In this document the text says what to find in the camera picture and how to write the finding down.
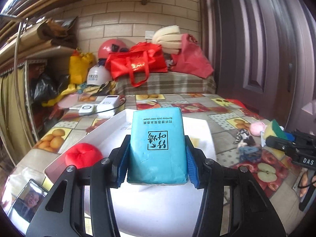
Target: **red ball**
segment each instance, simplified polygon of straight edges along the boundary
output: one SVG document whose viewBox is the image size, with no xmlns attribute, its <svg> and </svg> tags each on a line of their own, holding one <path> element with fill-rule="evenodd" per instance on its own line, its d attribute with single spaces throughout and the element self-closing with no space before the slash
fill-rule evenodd
<svg viewBox="0 0 316 237">
<path fill-rule="evenodd" d="M 79 143 L 66 151 L 66 165 L 75 165 L 78 169 L 93 166 L 103 158 L 100 150 L 89 143 Z"/>
<path fill-rule="evenodd" d="M 99 59 L 106 59 L 111 52 L 119 52 L 122 48 L 126 48 L 126 44 L 119 39 L 110 39 L 100 45 L 98 51 Z"/>
</svg>

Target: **red bag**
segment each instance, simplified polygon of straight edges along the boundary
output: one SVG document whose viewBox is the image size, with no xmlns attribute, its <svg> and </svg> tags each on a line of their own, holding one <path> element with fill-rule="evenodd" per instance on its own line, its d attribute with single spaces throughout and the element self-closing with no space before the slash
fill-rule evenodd
<svg viewBox="0 0 316 237">
<path fill-rule="evenodd" d="M 145 83 L 149 72 L 168 72 L 161 45 L 140 42 L 130 48 L 129 52 L 110 53 L 105 68 L 111 72 L 113 79 L 129 74 L 132 86 Z M 146 78 L 135 83 L 134 72 L 145 72 Z"/>
<path fill-rule="evenodd" d="M 186 73 L 202 78 L 207 78 L 214 71 L 212 65 L 197 45 L 197 40 L 189 34 L 183 34 L 181 38 L 181 52 L 179 55 L 172 54 L 175 66 L 170 71 Z"/>
</svg>

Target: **door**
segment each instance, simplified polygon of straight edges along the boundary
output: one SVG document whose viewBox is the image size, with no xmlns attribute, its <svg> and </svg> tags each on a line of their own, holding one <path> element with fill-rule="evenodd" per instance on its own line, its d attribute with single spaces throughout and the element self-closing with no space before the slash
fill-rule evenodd
<svg viewBox="0 0 316 237">
<path fill-rule="evenodd" d="M 316 22 L 303 0 L 286 0 L 292 18 L 297 70 L 287 130 L 316 134 Z"/>
<path fill-rule="evenodd" d="M 277 118 L 276 100 L 281 100 L 277 106 L 282 112 L 280 118 L 288 116 L 294 84 L 286 95 L 278 94 L 288 87 L 288 78 L 294 79 L 296 69 L 293 27 L 286 4 L 283 0 L 218 1 L 222 56 L 217 93 L 240 100 L 267 119 Z M 230 15 L 225 15 L 229 4 Z M 279 77 L 283 80 L 284 76 L 286 81 L 280 86 Z M 285 125 L 287 116 L 279 123 Z"/>
</svg>

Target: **person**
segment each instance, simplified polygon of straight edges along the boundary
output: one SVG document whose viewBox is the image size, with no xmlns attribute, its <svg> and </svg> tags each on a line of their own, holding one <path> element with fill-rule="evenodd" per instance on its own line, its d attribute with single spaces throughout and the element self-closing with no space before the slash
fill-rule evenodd
<svg viewBox="0 0 316 237">
<path fill-rule="evenodd" d="M 314 186 L 316 187 L 316 175 L 312 178 L 312 183 L 314 183 Z M 300 186 L 306 186 L 308 184 L 308 177 L 307 173 L 305 172 L 302 176 L 301 184 Z M 304 194 L 307 193 L 308 188 L 302 188 L 300 192 L 300 197 L 303 197 Z"/>
<path fill-rule="evenodd" d="M 35 215 L 33 207 L 35 207 L 40 200 L 40 196 L 36 191 L 29 191 L 24 199 L 17 198 L 13 209 L 26 221 L 31 222 L 32 218 Z"/>
</svg>

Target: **wall outlet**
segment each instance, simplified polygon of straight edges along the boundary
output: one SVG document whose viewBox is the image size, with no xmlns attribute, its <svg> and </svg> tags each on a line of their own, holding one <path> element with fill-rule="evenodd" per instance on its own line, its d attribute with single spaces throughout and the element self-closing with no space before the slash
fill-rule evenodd
<svg viewBox="0 0 316 237">
<path fill-rule="evenodd" d="M 145 31 L 145 39 L 153 39 L 155 31 Z"/>
</svg>

